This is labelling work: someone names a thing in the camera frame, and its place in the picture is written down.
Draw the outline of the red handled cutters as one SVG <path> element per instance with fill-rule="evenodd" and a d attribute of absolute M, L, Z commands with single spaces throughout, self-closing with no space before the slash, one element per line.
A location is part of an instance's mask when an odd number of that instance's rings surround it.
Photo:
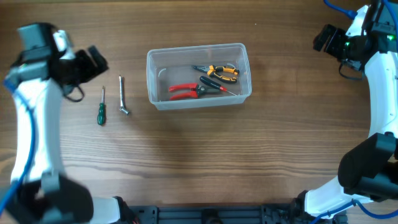
<path fill-rule="evenodd" d="M 169 92 L 175 92 L 179 90 L 187 90 L 185 93 L 177 94 L 170 97 L 170 101 L 183 100 L 186 98 L 199 98 L 206 94 L 219 94 L 221 91 L 219 89 L 208 88 L 197 83 L 185 83 L 169 87 Z"/>

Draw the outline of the black red screwdriver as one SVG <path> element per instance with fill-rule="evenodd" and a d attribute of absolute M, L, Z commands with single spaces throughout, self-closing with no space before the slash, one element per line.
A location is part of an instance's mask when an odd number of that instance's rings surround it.
<path fill-rule="evenodd" d="M 205 76 L 201 76 L 201 77 L 200 77 L 200 81 L 201 81 L 203 84 L 208 85 L 208 86 L 210 86 L 210 87 L 212 87 L 212 88 L 214 88 L 214 89 L 216 89 L 216 90 L 228 92 L 228 93 L 230 93 L 230 94 L 236 96 L 236 94 L 234 94 L 234 93 L 230 92 L 229 90 L 227 90 L 226 87 L 224 87 L 223 85 L 221 85 L 221 84 L 219 84 L 219 83 L 217 83 L 217 82 L 211 80 L 210 78 L 207 78 L 207 77 L 205 77 Z"/>

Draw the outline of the orange black pliers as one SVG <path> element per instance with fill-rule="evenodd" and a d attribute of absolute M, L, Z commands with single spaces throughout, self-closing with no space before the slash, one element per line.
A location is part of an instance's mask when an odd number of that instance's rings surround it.
<path fill-rule="evenodd" d="M 223 83 L 235 84 L 237 83 L 237 76 L 239 75 L 239 70 L 230 66 L 202 66 L 202 65 L 192 65 L 192 68 L 198 70 L 199 72 L 206 73 L 210 78 L 216 78 Z M 231 73 L 233 77 L 227 77 L 222 75 L 223 72 Z"/>

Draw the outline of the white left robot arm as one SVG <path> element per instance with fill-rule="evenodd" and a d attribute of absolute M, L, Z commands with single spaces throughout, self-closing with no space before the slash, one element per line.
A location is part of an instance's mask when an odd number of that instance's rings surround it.
<path fill-rule="evenodd" d="M 108 69 L 96 47 L 74 52 L 68 34 L 37 22 L 18 30 L 23 51 L 4 86 L 17 113 L 17 154 L 1 211 L 19 223 L 138 223 L 121 197 L 98 198 L 69 179 L 60 156 L 60 108 Z"/>

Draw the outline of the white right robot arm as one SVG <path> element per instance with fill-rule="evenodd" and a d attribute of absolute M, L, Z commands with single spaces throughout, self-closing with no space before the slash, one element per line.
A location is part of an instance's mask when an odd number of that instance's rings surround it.
<path fill-rule="evenodd" d="M 397 157 L 397 1 L 371 1 L 357 11 L 325 4 L 353 22 L 348 30 L 325 25 L 313 48 L 361 72 L 359 81 L 368 81 L 371 124 L 368 138 L 341 159 L 337 176 L 302 192 L 290 215 L 320 223 L 358 206 L 372 218 L 390 219 L 397 212 L 379 215 L 364 204 L 397 200 L 397 162 L 390 161 Z"/>

